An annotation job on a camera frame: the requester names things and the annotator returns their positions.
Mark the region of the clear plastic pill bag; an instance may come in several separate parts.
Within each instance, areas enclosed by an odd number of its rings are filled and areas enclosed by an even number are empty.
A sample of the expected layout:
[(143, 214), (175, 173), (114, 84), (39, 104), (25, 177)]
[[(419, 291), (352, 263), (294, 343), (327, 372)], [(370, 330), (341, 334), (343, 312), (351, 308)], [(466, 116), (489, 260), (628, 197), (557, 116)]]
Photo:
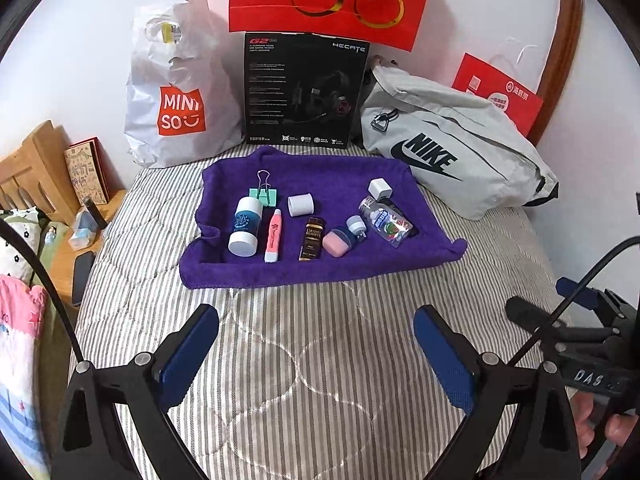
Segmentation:
[(400, 246), (413, 229), (413, 224), (402, 214), (371, 196), (361, 201), (359, 211), (367, 225), (395, 248)]

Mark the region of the white charger plug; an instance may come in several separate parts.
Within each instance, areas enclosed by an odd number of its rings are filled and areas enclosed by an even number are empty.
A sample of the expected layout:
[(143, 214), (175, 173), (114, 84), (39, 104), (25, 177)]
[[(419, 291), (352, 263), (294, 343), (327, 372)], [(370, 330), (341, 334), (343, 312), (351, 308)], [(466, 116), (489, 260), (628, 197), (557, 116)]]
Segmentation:
[(388, 200), (393, 195), (392, 187), (383, 178), (375, 178), (369, 182), (369, 194), (375, 200)]

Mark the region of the pink round case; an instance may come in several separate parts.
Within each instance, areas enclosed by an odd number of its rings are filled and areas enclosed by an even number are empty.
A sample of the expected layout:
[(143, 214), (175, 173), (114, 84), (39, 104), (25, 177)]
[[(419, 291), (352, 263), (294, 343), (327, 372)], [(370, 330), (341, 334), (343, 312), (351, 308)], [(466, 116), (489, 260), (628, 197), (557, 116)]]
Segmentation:
[(352, 249), (352, 240), (342, 229), (333, 229), (322, 240), (322, 248), (330, 256), (341, 258)]

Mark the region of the white blue bottle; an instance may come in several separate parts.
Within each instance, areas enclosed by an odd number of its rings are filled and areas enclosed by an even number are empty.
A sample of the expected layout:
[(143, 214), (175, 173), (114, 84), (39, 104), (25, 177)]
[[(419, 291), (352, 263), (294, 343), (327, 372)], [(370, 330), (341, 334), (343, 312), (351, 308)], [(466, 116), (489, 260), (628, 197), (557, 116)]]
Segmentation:
[(262, 203), (255, 197), (239, 200), (233, 216), (228, 251), (237, 257), (253, 257), (257, 252), (258, 233), (262, 222)]

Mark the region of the black gold box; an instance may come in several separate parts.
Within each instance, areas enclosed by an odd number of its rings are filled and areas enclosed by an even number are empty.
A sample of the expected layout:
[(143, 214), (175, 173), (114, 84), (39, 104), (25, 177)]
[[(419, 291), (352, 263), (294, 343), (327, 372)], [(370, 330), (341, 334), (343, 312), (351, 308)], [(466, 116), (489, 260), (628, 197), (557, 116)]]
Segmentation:
[(322, 238), (326, 222), (320, 217), (309, 217), (305, 224), (303, 244), (300, 246), (299, 261), (318, 259), (322, 249)]

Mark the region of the pink white tube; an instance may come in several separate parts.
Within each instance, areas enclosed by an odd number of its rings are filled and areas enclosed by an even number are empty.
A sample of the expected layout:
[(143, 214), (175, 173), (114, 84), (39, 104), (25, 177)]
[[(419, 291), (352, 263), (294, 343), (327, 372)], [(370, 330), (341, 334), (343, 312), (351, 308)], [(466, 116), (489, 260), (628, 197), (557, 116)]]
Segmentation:
[(265, 263), (275, 263), (279, 259), (280, 238), (282, 233), (282, 211), (277, 208), (273, 211), (269, 226), (267, 244), (265, 249)]

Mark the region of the white tape roll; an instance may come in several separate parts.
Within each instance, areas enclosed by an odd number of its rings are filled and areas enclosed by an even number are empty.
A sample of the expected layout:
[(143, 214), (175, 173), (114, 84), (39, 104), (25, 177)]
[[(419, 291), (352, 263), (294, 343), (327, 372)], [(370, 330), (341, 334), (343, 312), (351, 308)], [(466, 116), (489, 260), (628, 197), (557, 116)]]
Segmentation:
[(292, 218), (314, 213), (314, 198), (310, 193), (288, 196), (288, 213)]

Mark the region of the teal binder clip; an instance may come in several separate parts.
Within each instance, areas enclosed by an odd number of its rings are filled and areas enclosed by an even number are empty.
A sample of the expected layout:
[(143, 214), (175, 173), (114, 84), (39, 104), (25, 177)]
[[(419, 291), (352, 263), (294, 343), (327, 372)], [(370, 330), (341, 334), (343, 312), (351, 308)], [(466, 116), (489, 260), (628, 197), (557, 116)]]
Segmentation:
[(256, 198), (264, 207), (277, 208), (278, 206), (278, 190), (269, 182), (270, 172), (265, 169), (256, 172), (257, 185), (248, 190), (250, 197)]

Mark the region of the grey Nike bag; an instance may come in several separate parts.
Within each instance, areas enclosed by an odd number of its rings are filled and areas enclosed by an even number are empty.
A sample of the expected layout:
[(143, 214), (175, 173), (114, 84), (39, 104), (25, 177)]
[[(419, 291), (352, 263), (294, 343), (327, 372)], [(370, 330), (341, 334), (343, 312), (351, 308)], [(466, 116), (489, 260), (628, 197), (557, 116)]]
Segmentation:
[(413, 76), (382, 56), (360, 107), (363, 147), (405, 162), (416, 180), (459, 216), (537, 207), (559, 180), (514, 122), (491, 102)]

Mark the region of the black phone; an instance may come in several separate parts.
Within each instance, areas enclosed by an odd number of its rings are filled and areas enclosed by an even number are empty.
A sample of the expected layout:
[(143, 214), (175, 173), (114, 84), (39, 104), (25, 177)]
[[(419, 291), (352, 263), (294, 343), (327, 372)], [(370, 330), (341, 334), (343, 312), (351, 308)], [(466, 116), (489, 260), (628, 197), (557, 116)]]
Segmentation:
[(81, 305), (95, 258), (96, 254), (94, 252), (84, 252), (75, 259), (72, 296), (70, 296), (73, 307), (79, 307)]

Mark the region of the small red paper bag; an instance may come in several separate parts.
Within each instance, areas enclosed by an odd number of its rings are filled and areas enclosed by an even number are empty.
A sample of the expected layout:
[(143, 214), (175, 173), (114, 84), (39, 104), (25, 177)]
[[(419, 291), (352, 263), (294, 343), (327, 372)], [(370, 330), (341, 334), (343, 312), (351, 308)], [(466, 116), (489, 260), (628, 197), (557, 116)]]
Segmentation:
[(535, 92), (489, 63), (465, 53), (452, 88), (473, 93), (502, 110), (523, 136), (530, 129), (544, 101)]

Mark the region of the striped quilt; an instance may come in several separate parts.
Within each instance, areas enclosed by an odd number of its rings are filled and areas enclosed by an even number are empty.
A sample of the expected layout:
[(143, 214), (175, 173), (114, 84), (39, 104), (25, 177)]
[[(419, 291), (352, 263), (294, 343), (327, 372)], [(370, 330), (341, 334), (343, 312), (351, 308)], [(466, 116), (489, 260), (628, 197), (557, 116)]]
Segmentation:
[(506, 317), (520, 296), (559, 298), (524, 210), (459, 217), (423, 198), (468, 249), (457, 262), (378, 278), (256, 289), (183, 286), (179, 259), (198, 236), (204, 164), (141, 170), (103, 237), (76, 334), (99, 368), (156, 349), (201, 304), (220, 330), (170, 419), (213, 479), (421, 479), (462, 411), (413, 333), (434, 306), (480, 351), (509, 359), (527, 335)]

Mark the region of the purple towel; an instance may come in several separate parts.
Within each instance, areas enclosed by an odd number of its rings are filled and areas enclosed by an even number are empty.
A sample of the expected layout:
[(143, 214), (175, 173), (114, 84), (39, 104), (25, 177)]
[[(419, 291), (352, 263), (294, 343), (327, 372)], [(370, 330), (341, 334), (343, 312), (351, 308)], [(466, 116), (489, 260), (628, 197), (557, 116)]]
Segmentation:
[[(265, 169), (278, 190), (282, 211), (279, 259), (265, 263), (268, 226), (273, 214), (262, 212), (257, 252), (242, 258), (228, 251), (233, 216), (242, 197), (257, 182), (256, 172)], [(381, 274), (434, 268), (458, 261), (468, 248), (463, 238), (450, 240), (420, 192), (410, 168), (399, 160), (371, 156), (291, 155), (270, 146), (244, 157), (217, 160), (203, 173), (204, 191), (195, 211), (200, 235), (184, 251), (180, 278), (190, 289), (262, 288), (303, 283), (323, 283), (373, 278)], [(346, 220), (360, 214), (369, 182), (383, 178), (392, 187), (392, 201), (418, 231), (395, 248), (367, 226), (367, 238), (358, 243)], [(292, 218), (288, 196), (310, 193), (314, 213)], [(352, 249), (341, 258), (321, 249), (320, 257), (299, 261), (305, 224), (309, 217), (326, 222), (324, 235), (342, 229)]]

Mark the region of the patterned book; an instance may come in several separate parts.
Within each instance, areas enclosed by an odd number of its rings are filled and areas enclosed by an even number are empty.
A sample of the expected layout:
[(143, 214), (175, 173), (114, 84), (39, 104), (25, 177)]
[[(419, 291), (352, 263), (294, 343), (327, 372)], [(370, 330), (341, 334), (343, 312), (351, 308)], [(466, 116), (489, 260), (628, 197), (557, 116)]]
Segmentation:
[(101, 164), (99, 140), (90, 138), (72, 144), (63, 155), (78, 202), (90, 198), (96, 205), (106, 205), (111, 193)]

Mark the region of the white Miniso plastic bag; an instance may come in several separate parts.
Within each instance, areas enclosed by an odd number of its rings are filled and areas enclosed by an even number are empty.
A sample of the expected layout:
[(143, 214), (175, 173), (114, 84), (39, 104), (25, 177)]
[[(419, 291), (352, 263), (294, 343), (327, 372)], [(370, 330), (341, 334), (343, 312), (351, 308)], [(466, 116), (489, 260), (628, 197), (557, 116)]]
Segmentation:
[(242, 142), (241, 107), (224, 68), (228, 37), (208, 0), (134, 12), (124, 135), (137, 165), (178, 166)]

